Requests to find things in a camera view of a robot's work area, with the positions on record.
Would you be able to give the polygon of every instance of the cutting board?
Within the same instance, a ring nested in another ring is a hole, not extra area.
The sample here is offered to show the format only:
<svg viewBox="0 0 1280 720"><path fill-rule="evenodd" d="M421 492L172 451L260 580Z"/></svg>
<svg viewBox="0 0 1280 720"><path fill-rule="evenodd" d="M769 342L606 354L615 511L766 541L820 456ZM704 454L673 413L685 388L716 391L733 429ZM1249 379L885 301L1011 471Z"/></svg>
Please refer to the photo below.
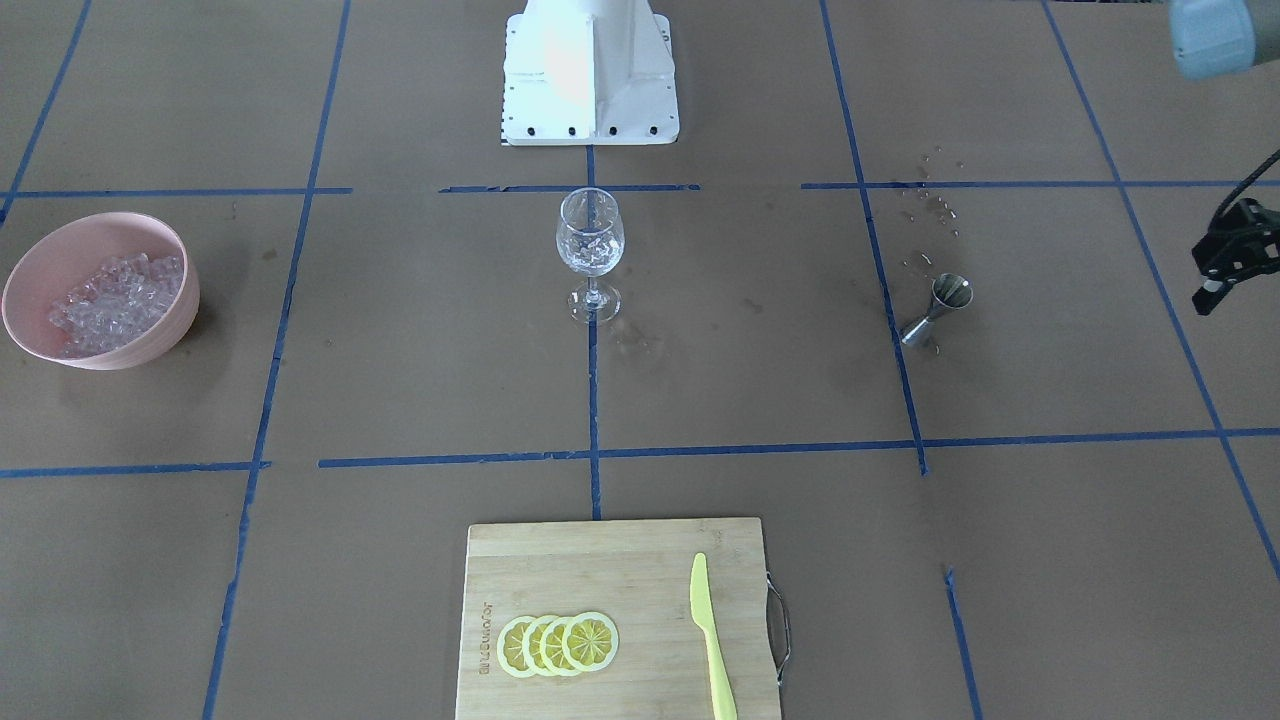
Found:
<svg viewBox="0 0 1280 720"><path fill-rule="evenodd" d="M713 720L705 642L689 614L696 552L739 717L781 720L758 518L472 525L457 720ZM588 610L618 626L608 667L512 678L498 665L512 618Z"/></svg>

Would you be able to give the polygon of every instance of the yellow knife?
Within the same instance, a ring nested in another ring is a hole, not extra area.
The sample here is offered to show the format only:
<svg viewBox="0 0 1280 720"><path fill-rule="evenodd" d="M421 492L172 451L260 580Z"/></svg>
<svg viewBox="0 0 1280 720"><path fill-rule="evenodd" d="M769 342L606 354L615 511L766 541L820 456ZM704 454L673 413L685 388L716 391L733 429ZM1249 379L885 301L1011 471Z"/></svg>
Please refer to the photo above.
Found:
<svg viewBox="0 0 1280 720"><path fill-rule="evenodd" d="M707 556L694 556L694 571L689 575L689 611L694 623L707 638L707 669L712 680L712 712L716 720L737 720L733 691L728 685L728 673L719 652L716 634L716 616L712 614L712 588L707 582Z"/></svg>

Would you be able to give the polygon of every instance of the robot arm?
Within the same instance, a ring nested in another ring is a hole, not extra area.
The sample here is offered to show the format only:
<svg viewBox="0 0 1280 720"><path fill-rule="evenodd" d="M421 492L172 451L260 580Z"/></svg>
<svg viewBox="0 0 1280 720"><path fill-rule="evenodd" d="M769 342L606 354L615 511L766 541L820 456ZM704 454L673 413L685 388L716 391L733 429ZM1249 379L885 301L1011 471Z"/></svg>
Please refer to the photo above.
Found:
<svg viewBox="0 0 1280 720"><path fill-rule="evenodd" d="M1280 0L1172 0L1174 58L1189 79L1280 58Z"/></svg>

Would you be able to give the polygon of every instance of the blue tape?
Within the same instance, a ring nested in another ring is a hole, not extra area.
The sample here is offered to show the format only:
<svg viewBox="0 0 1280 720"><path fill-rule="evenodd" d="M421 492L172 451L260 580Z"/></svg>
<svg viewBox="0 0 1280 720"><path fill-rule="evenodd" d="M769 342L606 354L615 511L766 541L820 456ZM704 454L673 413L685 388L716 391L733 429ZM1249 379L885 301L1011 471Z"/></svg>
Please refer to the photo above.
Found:
<svg viewBox="0 0 1280 720"><path fill-rule="evenodd" d="M177 462L168 465L84 465L79 468L14 468L0 478L76 478L90 475L160 475L170 473L230 473L248 470L252 462Z"/></svg>
<svg viewBox="0 0 1280 720"><path fill-rule="evenodd" d="M1276 437L1280 436L1280 428L1242 428L1235 430L1226 430L1228 437Z"/></svg>
<svg viewBox="0 0 1280 720"><path fill-rule="evenodd" d="M965 637L964 620L960 618L960 601L956 600L955 568L947 566L947 603L951 605L951 625L956 630L956 644L960 646L960 665L964 667L964 683L969 688L969 705L973 707L973 720L982 720L982 702L978 700L978 682L973 675L973 661L969 657L969 639Z"/></svg>
<svg viewBox="0 0 1280 720"><path fill-rule="evenodd" d="M984 447L1001 445L1073 445L1089 442L1140 442L1169 439L1216 438L1217 430L1164 430L1134 433L1083 433L1053 436L1006 436L978 438L934 438L925 439L925 447Z"/></svg>
<svg viewBox="0 0 1280 720"><path fill-rule="evenodd" d="M347 37L347 23L351 19L351 0L343 0L342 19L338 23L338 40L333 50L333 64L329 68L329 86L325 88L324 106L320 110L320 127L316 129L315 149L311 152L311 172L307 174L307 191L302 200L302 215L298 219L298 234L293 241L293 258L289 261L289 278L284 288L284 302L280 307L280 323L275 333L275 348L271 354L271 369L266 378L266 392L262 396L262 415L259 420L257 439L253 443L253 464L244 486L244 505L241 510L239 534L236 542L236 570L227 585L223 601L221 625L218 629L218 643L214 648L212 667L209 671L209 689L205 693L202 720L212 720L218 702L218 687L221 682L223 662L227 657L227 638L230 633L232 618L236 610L236 594L239 588L241 569L244 562L244 550L248 543L250 507L257 493L257 480L262 470L262 452L266 446L266 430L271 419L271 404L275 398L275 383L280 374L280 357L284 355L284 337L289 327L289 311L293 305L293 288L298 279L298 261L306 240L307 224L311 219L311 202L315 197L316 178L320 174L320 159L324 152L324 140L329 129L329 113L333 110L333 96L338 87L338 70L342 67L342 49Z"/></svg>
<svg viewBox="0 0 1280 720"><path fill-rule="evenodd" d="M1151 252L1151 246L1147 243L1147 234L1142 229L1142 223L1138 222L1138 214L1133 209L1133 202L1129 199L1129 191L1125 188L1124 183L1120 182L1120 169L1116 165L1115 158L1111 155L1111 147L1107 145L1107 138L1102 133L1102 126L1098 123L1097 114L1093 111L1089 96L1084 91L1084 83L1080 82L1080 76L1075 70L1075 63L1071 61L1071 54L1066 47L1066 40L1062 37L1062 32L1057 27L1057 20L1053 18L1053 12L1050 9L1048 0L1041 0L1041 8L1044 10L1044 18L1048 19L1050 28L1053 31L1053 37L1057 40L1057 47L1061 50L1062 59L1066 61L1066 69L1071 74L1071 82L1075 83L1075 91L1080 95L1080 102L1084 105L1084 110L1089 115L1089 123L1093 126L1093 132L1098 136L1098 145L1102 147L1102 155L1107 160L1111 176L1119 184L1120 199L1124 201L1125 211L1129 214L1129 222L1133 223L1134 233L1138 236L1138 243L1142 246L1142 254L1147 260L1147 268L1151 269L1152 279L1156 281L1156 290L1160 291L1160 299L1165 304L1165 313L1169 314L1169 322L1172 323L1174 333L1178 336L1178 342L1181 345L1183 354L1187 356L1187 364L1190 366L1192 375L1196 378L1196 386L1199 388L1201 398L1204 401L1204 407L1208 410L1210 420L1212 420L1213 429L1217 432L1219 439L1222 445L1222 452L1226 454L1228 462L1231 466L1231 473L1235 475L1235 482L1240 488L1240 495L1244 497L1244 503L1249 510L1251 518L1253 518L1253 527L1257 529L1258 538L1262 541L1262 547L1267 553L1267 559L1271 561L1271 570L1275 573L1276 579L1280 580L1280 556L1276 555L1275 544L1271 542L1271 534L1267 532L1266 524L1262 521L1262 515L1258 512L1257 505L1253 502L1253 493L1249 491L1249 484L1244 479L1244 473L1240 470L1240 465L1235 459L1235 451L1231 448L1229 436L1222 428L1222 420L1217 414L1217 407L1213 406L1213 398L1210 396L1208 386L1204 383L1204 377L1201 374L1199 364L1196 361L1194 352L1192 352L1192 346L1187 340L1187 333L1183 331L1183 324L1178 319L1178 313L1174 309L1172 300L1169 297L1169 290L1165 287L1165 281L1160 277L1160 269L1156 266L1156 259Z"/></svg>
<svg viewBox="0 0 1280 720"><path fill-rule="evenodd" d="M397 468L406 465L485 465L490 462L539 462L543 460L585 460L586 450L554 450L547 452L486 452L472 455L415 455L406 457L329 457L316 462L320 469L333 468Z"/></svg>
<svg viewBox="0 0 1280 720"><path fill-rule="evenodd" d="M591 322L586 329L586 377L588 377L588 411L590 415L591 433L591 519L603 518L600 509L600 382L599 363L596 361L596 323L595 311L591 311Z"/></svg>
<svg viewBox="0 0 1280 720"><path fill-rule="evenodd" d="M879 278L881 295L884 301L884 315L888 320L890 342L893 345L893 359L897 361L897 374L902 383L902 400L906 404L906 416L911 423L911 437L915 439L915 454L920 462L920 474L929 474L929 464L924 457L924 443L920 439L920 421L915 415L915 400L911 397L911 380L906 374L906 360L897 341L897 320L893 316L893 299L890 297L888 279L884 275L884 260L881 256L879 237L876 233L876 220L872 217L872 200L867 192L867 177L863 174L863 160L858 152L858 136L854 133L854 117L849 110L849 97L845 95L845 78L840 72L840 58L836 54L836 38L831 31L831 14L827 0L819 0L822 24L827 32L827 50L831 54L831 69L836 76L836 91L840 94L840 108L845 114L845 132L849 136L849 151L854 159L854 174L858 176L858 191L861 195L863 211L867 219L867 234L872 243L872 256L876 260L876 275Z"/></svg>
<svg viewBox="0 0 1280 720"><path fill-rule="evenodd" d="M915 190L915 188L1018 188L1018 187L1235 187L1239 181L891 181L805 182L800 190ZM1257 181L1256 186L1280 187L1280 181Z"/></svg>
<svg viewBox="0 0 1280 720"><path fill-rule="evenodd" d="M812 442L777 445L721 445L694 447L628 447L602 450L600 457L687 457L700 455L778 455L788 452L855 452L863 450L910 450L910 439L867 442Z"/></svg>
<svg viewBox="0 0 1280 720"><path fill-rule="evenodd" d="M315 195L351 195L351 187L317 187ZM19 199L65 197L246 197L259 195L306 195L305 187L209 187L180 190L28 190Z"/></svg>
<svg viewBox="0 0 1280 720"><path fill-rule="evenodd" d="M0 224L4 223L9 217L9 210L13 209L18 188L22 187L22 178L27 174L31 156L36 152L36 143L40 141L40 135L45 131L45 123L49 120L49 111L54 106L54 100L58 99L58 91L63 87L67 68L70 67L72 56L76 55L76 47L79 45L81 33L84 31L84 22L88 19L88 10L92 5L93 0L84 0L84 4L81 6L79 18L76 19L76 29L72 31L72 40L67 44L67 53L63 54L63 64L58 67L58 74L54 76L54 86L49 88L49 97L45 99L45 105L40 109L40 117L36 118L36 127L31 131L31 137L27 140L27 150L22 154L22 160L18 163L18 172L13 176L9 192L4 196L4 205L0 206Z"/></svg>
<svg viewBox="0 0 1280 720"><path fill-rule="evenodd" d="M684 192L700 191L703 186L691 184L451 184L440 188L439 195L467 195L477 192L557 192L570 193L582 187L599 187L609 192Z"/></svg>

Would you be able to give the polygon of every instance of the metal jigger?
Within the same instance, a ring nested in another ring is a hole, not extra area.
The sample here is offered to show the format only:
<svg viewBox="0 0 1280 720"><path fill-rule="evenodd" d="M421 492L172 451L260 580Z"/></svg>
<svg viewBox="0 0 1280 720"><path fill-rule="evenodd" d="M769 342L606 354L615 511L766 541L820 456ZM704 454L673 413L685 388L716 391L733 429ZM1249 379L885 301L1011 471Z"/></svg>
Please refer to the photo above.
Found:
<svg viewBox="0 0 1280 720"><path fill-rule="evenodd" d="M942 273L933 281L933 299L929 302L929 311L923 318L902 328L902 345L919 347L933 334L933 323L938 318L960 310L973 302L973 287L969 281L954 273Z"/></svg>

